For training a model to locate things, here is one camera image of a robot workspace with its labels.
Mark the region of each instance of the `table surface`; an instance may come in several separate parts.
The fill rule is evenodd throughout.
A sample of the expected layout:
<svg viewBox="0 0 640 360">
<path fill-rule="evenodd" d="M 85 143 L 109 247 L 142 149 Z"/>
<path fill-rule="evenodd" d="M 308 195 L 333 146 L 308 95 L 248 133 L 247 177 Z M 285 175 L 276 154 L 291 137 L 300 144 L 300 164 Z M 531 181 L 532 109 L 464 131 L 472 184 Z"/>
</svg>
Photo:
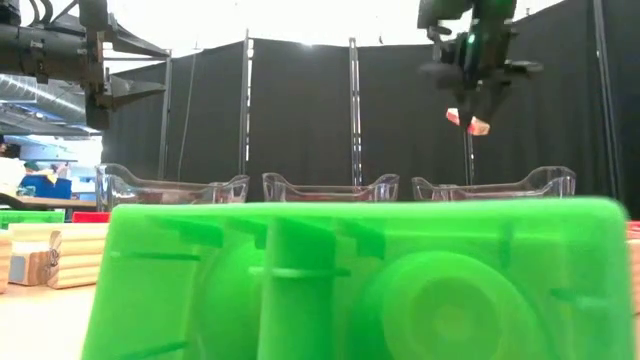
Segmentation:
<svg viewBox="0 0 640 360">
<path fill-rule="evenodd" d="M 52 290 L 9 285 L 0 295 L 0 358 L 80 359 L 94 294 L 95 286 Z M 638 346 L 640 316 L 635 323 Z"/>
<path fill-rule="evenodd" d="M 29 205 L 44 205 L 58 208 L 95 208 L 95 201 L 87 200 L 66 200 L 66 199 L 49 199 L 29 196 L 18 196 L 18 200 Z"/>
</svg>

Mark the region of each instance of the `transparent container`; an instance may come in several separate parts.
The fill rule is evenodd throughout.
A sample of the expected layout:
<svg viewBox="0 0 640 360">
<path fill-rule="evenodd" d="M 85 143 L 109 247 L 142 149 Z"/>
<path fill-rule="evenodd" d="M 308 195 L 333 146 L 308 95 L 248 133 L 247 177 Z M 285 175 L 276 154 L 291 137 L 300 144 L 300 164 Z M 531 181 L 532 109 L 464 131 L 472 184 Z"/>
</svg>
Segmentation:
<svg viewBox="0 0 640 360">
<path fill-rule="evenodd" d="M 523 197 L 572 196 L 576 174 L 566 167 L 547 166 L 532 171 L 524 180 L 495 185 L 434 185 L 423 178 L 413 178 L 413 195 L 418 201 L 461 201 Z"/>
<path fill-rule="evenodd" d="M 262 175 L 266 202 L 386 202 L 398 197 L 398 175 L 381 176 L 368 186 L 292 185 L 280 174 Z"/>
<path fill-rule="evenodd" d="M 249 177 L 239 175 L 226 183 L 191 184 L 142 180 L 117 164 L 96 168 L 96 200 L 99 212 L 121 204 L 195 205 L 242 203 Z"/>
</svg>

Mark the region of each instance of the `green plastic container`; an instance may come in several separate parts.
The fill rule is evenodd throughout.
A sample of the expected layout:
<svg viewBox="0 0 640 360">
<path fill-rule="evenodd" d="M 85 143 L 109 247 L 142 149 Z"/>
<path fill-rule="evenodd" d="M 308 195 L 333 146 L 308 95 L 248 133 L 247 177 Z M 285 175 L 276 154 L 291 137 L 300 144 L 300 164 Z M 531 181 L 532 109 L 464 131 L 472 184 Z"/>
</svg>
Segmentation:
<svg viewBox="0 0 640 360">
<path fill-rule="evenodd" d="M 83 358 L 633 360 L 625 221 L 600 199 L 121 206 Z"/>
<path fill-rule="evenodd" d="M 64 213 L 57 211 L 0 211 L 0 229 L 7 230 L 9 224 L 53 224 L 63 223 Z"/>
</svg>

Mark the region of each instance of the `black backdrop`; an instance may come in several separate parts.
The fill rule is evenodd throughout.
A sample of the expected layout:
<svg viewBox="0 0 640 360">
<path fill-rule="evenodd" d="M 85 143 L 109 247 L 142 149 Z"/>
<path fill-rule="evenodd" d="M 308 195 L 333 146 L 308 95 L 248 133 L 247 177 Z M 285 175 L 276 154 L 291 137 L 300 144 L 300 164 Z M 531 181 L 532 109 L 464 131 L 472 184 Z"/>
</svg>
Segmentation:
<svg viewBox="0 0 640 360">
<path fill-rule="evenodd" d="M 251 79 L 250 200 L 265 172 L 351 185 L 349 49 L 255 39 Z"/>
<path fill-rule="evenodd" d="M 453 98 L 418 75 L 429 59 L 419 45 L 358 49 L 363 182 L 398 174 L 401 200 L 412 177 L 464 184 L 462 135 L 444 116 Z"/>
<path fill-rule="evenodd" d="M 514 86 L 491 134 L 474 141 L 476 183 L 515 182 L 563 165 L 576 172 L 578 194 L 610 195 L 590 3 L 565 0 L 517 23 L 510 57 L 545 69 Z"/>
<path fill-rule="evenodd" d="M 167 130 L 168 180 L 209 183 L 238 175 L 243 43 L 196 55 L 182 170 L 178 163 L 187 114 L 193 57 L 174 61 Z"/>
<path fill-rule="evenodd" d="M 118 74 L 128 80 L 163 84 L 166 64 Z M 102 162 L 116 163 L 143 179 L 156 179 L 160 162 L 160 134 L 164 95 L 154 95 L 114 112 L 102 137 Z"/>
<path fill-rule="evenodd" d="M 625 204 L 640 219 L 640 2 L 603 1 Z"/>
</svg>

